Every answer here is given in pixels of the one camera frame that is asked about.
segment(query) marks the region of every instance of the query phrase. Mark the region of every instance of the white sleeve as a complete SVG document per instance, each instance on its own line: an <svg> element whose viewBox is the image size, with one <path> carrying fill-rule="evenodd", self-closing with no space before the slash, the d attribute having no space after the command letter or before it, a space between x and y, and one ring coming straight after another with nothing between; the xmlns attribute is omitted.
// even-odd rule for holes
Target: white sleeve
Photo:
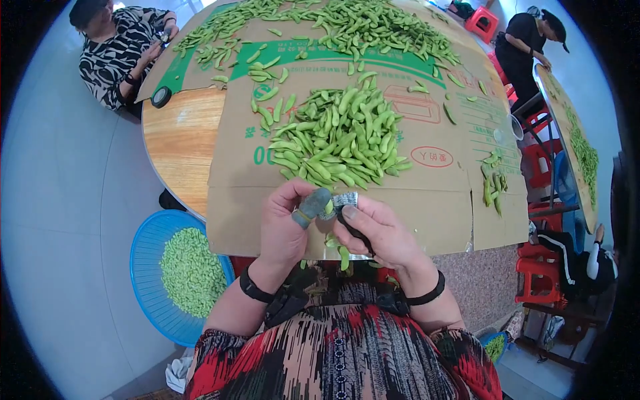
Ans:
<svg viewBox="0 0 640 400"><path fill-rule="evenodd" d="M587 276L595 280L598 276L598 252L600 251L600 245L593 243L593 249L589 254L589 260L587 261Z"/></svg>

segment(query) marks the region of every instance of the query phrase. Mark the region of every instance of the hand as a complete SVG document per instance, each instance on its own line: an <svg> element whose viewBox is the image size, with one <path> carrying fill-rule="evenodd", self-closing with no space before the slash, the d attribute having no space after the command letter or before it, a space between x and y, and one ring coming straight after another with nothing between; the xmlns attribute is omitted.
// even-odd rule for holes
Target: hand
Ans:
<svg viewBox="0 0 640 400"><path fill-rule="evenodd" d="M162 46L160 46L162 42L156 40L151 43L151 46L140 54L140 59L138 59L138 64L142 67L146 67L151 61L154 61L160 53L162 52Z"/></svg>
<svg viewBox="0 0 640 400"><path fill-rule="evenodd" d="M604 239L604 225L600 224L598 229L596 229L596 240L602 242L602 239Z"/></svg>
<svg viewBox="0 0 640 400"><path fill-rule="evenodd" d="M316 186L296 177L281 185L265 201L259 258L266 265L290 271L304 256L308 234L291 218L291 213L303 197L316 189Z"/></svg>
<svg viewBox="0 0 640 400"><path fill-rule="evenodd" d="M342 215L349 225L369 238L376 253L376 262L392 269L410 269L424 264L426 254L387 204L358 195L358 207L346 205L342 209ZM353 237L337 220L333 233L349 253L369 253L364 243Z"/></svg>
<svg viewBox="0 0 640 400"><path fill-rule="evenodd" d="M549 72L551 72L551 63L547 60L547 57L538 53L537 51L533 52L533 56L542 63L542 66L546 68Z"/></svg>
<svg viewBox="0 0 640 400"><path fill-rule="evenodd" d="M166 22L166 24L164 24L164 30L166 30L167 28L171 28L171 33L169 34L169 40L173 39L175 35L177 35L178 32L180 31L180 28L178 28L178 25L175 24L175 21L173 19L170 19L169 21Z"/></svg>

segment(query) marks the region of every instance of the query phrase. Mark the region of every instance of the cardboard sheet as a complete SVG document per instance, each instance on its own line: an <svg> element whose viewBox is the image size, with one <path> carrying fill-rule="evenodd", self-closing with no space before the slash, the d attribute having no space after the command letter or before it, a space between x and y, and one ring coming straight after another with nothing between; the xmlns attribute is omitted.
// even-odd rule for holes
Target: cardboard sheet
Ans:
<svg viewBox="0 0 640 400"><path fill-rule="evenodd" d="M204 20L203 15L208 17L214 12L216 5L198 13L181 33L195 28ZM394 110L404 116L398 125L398 155L409 157L414 166L402 171L399 178L385 176L382 187L372 183L367 192L358 191L390 204L430 255L524 242L528 218L520 153L514 138L508 138L503 145L493 139L494 128L507 117L505 94L497 73L478 48L455 39L464 37L464 31L460 32L462 28L454 25L455 22L447 25L433 19L421 5L410 7L451 38L463 65L445 64L465 87L456 86L444 69L434 78L433 58L423 62L412 53L391 50L380 54L377 49L368 49L363 56L365 71L377 71L378 88L383 90L387 101L393 102ZM280 98L286 100L292 93L296 94L299 106L311 89L356 85L360 74L347 75L351 56L324 46L307 47L307 41L290 39L293 35L322 37L324 30L311 29L312 24L251 20L240 31L243 40L253 43L242 46L237 54L239 64L227 72L230 81L209 175L207 236L216 253L259 254L262 201L284 181L278 172L280 166L273 165L272 153L266 150L270 144L269 133L260 128L260 115L251 112L252 96L258 98L274 85L278 86L278 95L262 104L273 109ZM269 33L267 28L279 29L282 37ZM289 78L284 84L256 83L247 76L249 64L245 61L262 44L267 44L267 48L257 61L267 63L280 56L280 62L271 70L280 75L282 67L289 69ZM308 52L308 58L294 60L303 49ZM145 80L139 100L151 96L163 81L171 83L173 79L175 84L179 79L175 79L176 69L171 69L174 65L186 63L182 89L207 87L212 83L211 76L220 74L213 68L203 70L195 60L184 61L187 56L182 59L175 53L165 56L158 60ZM429 94L407 92L407 87L415 85L416 79L426 82ZM478 81L484 82L487 96L480 90ZM451 100L445 100L445 93L450 94ZM471 96L478 99L470 102L467 97ZM447 119L443 110L445 101L457 125ZM482 203L480 164L491 150L502 154L500 170L508 176L509 191L503 195L502 218L495 208L487 208ZM337 185L340 193L348 190L341 182ZM327 231L328 227L310 227L306 259L339 259L337 252L324 247Z"/></svg>

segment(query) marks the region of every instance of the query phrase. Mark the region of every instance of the white tiled floor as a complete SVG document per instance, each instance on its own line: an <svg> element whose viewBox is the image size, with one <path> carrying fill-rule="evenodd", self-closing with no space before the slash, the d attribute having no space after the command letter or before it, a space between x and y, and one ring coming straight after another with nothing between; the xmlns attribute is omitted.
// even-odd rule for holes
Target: white tiled floor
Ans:
<svg viewBox="0 0 640 400"><path fill-rule="evenodd" d="M129 277L131 241L160 210L163 186L140 124L102 108L80 79L73 3L33 56L4 132L3 267L27 339L62 395L118 399L163 387L166 365L145 373L178 348L144 316ZM175 10L179 26L193 15L178 0L135 5Z"/></svg>

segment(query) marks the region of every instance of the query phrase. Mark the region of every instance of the floral patterned top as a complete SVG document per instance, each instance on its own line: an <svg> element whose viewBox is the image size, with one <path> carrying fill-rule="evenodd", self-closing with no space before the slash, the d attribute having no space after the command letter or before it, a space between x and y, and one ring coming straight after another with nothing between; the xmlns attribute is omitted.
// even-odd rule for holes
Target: floral patterned top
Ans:
<svg viewBox="0 0 640 400"><path fill-rule="evenodd" d="M184 399L502 399L471 333L425 334L409 316L378 308L365 282L320 279L307 290L327 283L333 295L251 338L204 332Z"/></svg>

